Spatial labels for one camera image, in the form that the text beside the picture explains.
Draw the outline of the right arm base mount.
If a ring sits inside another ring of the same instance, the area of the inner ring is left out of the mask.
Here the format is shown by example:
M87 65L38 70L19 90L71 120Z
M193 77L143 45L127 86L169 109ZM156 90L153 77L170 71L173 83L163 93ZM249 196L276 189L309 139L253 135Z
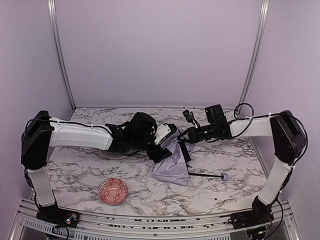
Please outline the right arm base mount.
M274 215L271 210L267 211L264 215L254 216L252 210L241 211L232 213L228 219L228 223L233 226L234 230L249 228L265 223L270 223L274 220Z

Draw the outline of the lilac folding umbrella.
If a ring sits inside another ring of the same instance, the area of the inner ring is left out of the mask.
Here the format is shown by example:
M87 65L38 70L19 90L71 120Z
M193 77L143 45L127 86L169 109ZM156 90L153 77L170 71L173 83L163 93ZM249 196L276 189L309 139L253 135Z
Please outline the lilac folding umbrella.
M229 180L227 173L219 175L190 172L189 162L191 153L194 150L194 143L187 143L177 139L179 133L176 132L165 140L161 145L171 152L171 156L156 163L153 167L152 176L162 182L169 182L180 186L186 186L190 177L220 178L226 182Z

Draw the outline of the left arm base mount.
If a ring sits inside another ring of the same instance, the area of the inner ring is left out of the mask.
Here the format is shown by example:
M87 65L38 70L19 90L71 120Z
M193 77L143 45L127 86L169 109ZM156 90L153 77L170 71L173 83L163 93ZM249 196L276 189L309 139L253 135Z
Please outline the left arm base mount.
M51 216L47 216L42 212L38 212L36 214L36 218L59 226L76 228L80 219L80 213L76 211L59 209L58 212L53 213Z

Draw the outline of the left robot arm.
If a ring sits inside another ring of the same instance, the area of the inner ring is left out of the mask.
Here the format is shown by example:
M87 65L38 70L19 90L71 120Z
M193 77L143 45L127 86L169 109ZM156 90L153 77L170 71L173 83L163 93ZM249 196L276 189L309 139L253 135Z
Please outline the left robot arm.
M38 198L39 212L58 215L55 195L46 169L50 148L68 146L93 148L106 153L126 156L145 152L155 163L171 156L162 144L177 131L171 123L158 125L144 112L137 112L123 124L94 125L64 121L41 110L30 119L21 136L21 164L26 180Z

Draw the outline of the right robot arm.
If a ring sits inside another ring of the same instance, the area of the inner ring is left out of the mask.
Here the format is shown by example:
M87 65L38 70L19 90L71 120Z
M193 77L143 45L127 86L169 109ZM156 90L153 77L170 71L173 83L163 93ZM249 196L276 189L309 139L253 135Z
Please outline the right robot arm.
M289 110L261 116L235 117L230 121L219 104L206 107L205 113L208 124L187 128L178 135L178 141L195 144L238 137L273 139L275 160L264 187L252 203L251 211L254 215L266 213L288 184L296 163L306 152L308 137L303 124Z

